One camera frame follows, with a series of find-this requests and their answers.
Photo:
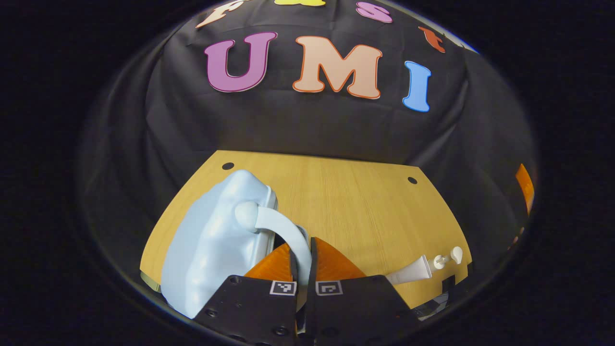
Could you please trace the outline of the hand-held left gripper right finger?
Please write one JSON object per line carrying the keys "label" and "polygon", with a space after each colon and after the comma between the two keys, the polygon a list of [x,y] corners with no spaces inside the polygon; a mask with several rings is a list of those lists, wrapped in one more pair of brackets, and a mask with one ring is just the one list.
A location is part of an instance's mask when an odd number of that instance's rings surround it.
{"label": "hand-held left gripper right finger", "polygon": [[310,241],[306,337],[315,346],[395,346],[421,326],[417,315],[382,274],[325,278],[326,243]]}

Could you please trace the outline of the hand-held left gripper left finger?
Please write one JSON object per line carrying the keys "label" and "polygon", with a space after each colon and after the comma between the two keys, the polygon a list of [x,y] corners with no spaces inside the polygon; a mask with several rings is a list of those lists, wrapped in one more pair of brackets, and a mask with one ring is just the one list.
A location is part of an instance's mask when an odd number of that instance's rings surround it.
{"label": "hand-held left gripper left finger", "polygon": [[298,263],[284,244],[224,279],[193,320],[245,346],[294,346],[298,287]]}

